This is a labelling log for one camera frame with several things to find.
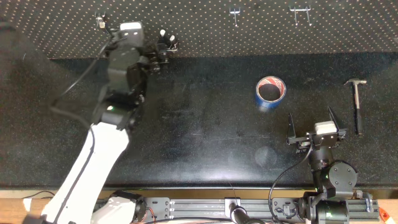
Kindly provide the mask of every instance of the black tabletop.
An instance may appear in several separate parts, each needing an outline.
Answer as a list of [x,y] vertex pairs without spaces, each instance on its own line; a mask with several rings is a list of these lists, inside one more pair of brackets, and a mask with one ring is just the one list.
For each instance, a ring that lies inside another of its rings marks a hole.
[[[30,48],[11,50],[1,62],[0,187],[57,188],[87,130],[51,114],[47,103],[91,60],[46,61]],[[397,61],[394,53],[175,58],[149,78],[142,122],[105,187],[268,188],[304,156],[285,144],[288,113],[304,136],[330,120],[327,106],[349,129],[333,153],[359,170],[357,187],[398,187]],[[99,63],[60,107],[90,119],[106,66]],[[281,78],[287,93],[275,110],[262,112],[254,91],[268,75]],[[368,81],[359,86],[363,138],[354,134],[352,86],[343,85],[354,77]],[[311,187],[308,164],[279,186]]]

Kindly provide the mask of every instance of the perforated metal panel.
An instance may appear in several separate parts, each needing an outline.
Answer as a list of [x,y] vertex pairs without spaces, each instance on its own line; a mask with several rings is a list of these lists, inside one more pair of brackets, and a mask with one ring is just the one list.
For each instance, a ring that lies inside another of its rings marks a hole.
[[[142,21],[149,40],[160,29],[180,41],[178,57],[398,51],[398,2],[266,0],[0,0],[8,19],[49,58],[95,57],[106,35],[95,11],[113,25]],[[289,6],[310,6],[294,12]],[[241,9],[238,26],[230,9]]]

